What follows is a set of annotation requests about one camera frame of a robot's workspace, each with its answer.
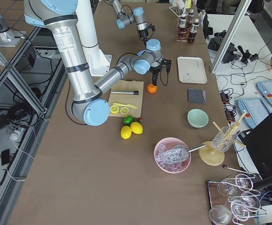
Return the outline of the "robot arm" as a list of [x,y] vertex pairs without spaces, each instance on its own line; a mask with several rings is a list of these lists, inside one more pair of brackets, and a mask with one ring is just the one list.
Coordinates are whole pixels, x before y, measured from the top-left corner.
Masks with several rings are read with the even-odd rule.
[[138,37],[143,41],[144,45],[146,45],[149,35],[148,32],[149,25],[145,19],[143,8],[142,7],[134,8],[131,14],[126,14],[119,0],[109,0],[109,3],[113,7],[113,10],[117,16],[116,20],[117,27],[119,29],[124,29],[129,25],[135,23],[138,32]]
[[101,96],[114,84],[132,70],[144,75],[162,57],[160,41],[148,40],[141,55],[123,57],[94,82],[86,60],[85,41],[96,35],[88,0],[26,0],[24,16],[28,24],[52,32],[75,93],[71,113],[87,125],[99,126],[108,119],[110,106]]

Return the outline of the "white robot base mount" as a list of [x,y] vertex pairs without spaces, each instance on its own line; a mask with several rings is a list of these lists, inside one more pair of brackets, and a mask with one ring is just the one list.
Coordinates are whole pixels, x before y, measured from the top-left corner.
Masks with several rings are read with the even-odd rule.
[[92,76],[105,75],[111,65],[112,55],[104,54],[99,47],[98,38],[89,0],[79,0],[76,8],[78,17],[77,29],[83,47],[83,52],[90,66]]

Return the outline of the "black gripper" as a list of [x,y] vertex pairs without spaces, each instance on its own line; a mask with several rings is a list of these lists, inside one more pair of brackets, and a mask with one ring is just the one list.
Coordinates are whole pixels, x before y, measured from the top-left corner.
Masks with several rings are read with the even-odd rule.
[[148,30],[138,30],[138,35],[141,40],[143,40],[144,46],[147,44],[147,36],[148,36]]
[[150,72],[152,73],[152,84],[157,85],[157,78],[161,71],[160,63],[155,62],[150,67]]

